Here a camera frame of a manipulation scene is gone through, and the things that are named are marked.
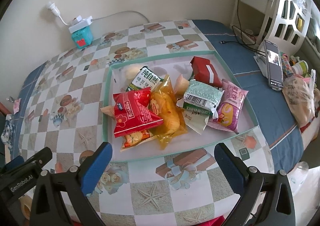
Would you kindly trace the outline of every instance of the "phone screen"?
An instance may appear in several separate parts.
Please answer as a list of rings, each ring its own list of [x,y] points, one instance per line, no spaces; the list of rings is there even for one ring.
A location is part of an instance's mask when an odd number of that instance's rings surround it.
[[[282,86],[282,66],[278,47],[269,41],[265,41],[269,62],[269,76],[271,84]]]

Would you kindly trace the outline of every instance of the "clear plastic tray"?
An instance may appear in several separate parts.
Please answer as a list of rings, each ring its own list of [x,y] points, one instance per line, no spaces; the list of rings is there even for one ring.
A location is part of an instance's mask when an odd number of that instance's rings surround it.
[[[216,51],[182,52],[157,55],[111,66],[107,76],[103,105],[115,105],[112,95],[115,93],[120,93],[121,88],[125,87],[126,80],[123,71],[125,66],[134,63],[141,63],[145,66],[148,66],[148,68],[155,74],[161,74],[160,77],[162,78],[166,73],[168,73],[174,86],[176,79],[180,74],[183,74],[183,77],[186,79],[190,78],[192,73],[190,61],[193,56],[209,59],[217,71],[220,79],[227,79],[232,81],[234,84],[239,85],[226,63]],[[238,131],[240,134],[243,134],[257,125],[258,122],[256,116],[246,98],[239,116]],[[114,137],[113,130],[115,126],[116,122],[112,118],[103,115],[103,141],[107,141],[112,144],[113,161],[128,161],[185,152],[192,149],[202,148],[211,144],[216,144],[217,142],[237,136],[233,132],[216,130],[209,126],[205,128],[202,135],[199,135],[191,128],[188,128],[187,134],[173,138],[165,150],[160,150],[157,140],[152,140],[120,152],[123,138]]]

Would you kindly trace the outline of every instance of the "blue gripper pad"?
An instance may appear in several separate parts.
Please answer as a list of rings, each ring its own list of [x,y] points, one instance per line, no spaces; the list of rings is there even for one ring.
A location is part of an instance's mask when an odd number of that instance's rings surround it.
[[[9,163],[7,163],[5,165],[5,168],[7,171],[10,171],[23,163],[24,163],[23,157],[17,156],[15,159],[13,159]]]
[[[214,158],[217,161],[224,176],[226,177],[228,183],[230,184],[233,192],[242,196],[244,193],[245,178],[232,160],[232,157],[236,157],[224,144],[224,148],[221,146],[221,144],[223,143],[219,143],[215,146]]]
[[[103,142],[96,150],[95,154],[98,154],[94,160],[91,160],[92,164],[81,178],[81,190],[84,195],[92,193],[96,187],[101,175],[105,168],[109,164],[112,158],[112,146],[107,142]]]

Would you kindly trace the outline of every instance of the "white wall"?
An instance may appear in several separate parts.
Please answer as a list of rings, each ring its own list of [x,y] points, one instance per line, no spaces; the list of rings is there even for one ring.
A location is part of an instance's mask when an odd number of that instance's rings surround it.
[[[49,0],[13,0],[0,21],[0,102],[17,97],[26,76],[46,60],[73,47],[67,28],[44,5]],[[135,10],[151,22],[212,19],[229,24],[234,0],[51,0],[69,22],[79,14],[93,18]],[[122,14],[92,24],[94,35],[143,23],[136,14]]]

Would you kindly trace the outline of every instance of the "barcode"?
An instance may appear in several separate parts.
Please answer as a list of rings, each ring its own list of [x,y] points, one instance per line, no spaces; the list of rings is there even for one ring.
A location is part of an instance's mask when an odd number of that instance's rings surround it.
[[[187,101],[189,101],[190,103],[196,104],[200,107],[204,107],[204,105],[207,102],[205,99],[198,98],[198,97],[192,96],[192,95],[187,96]]]

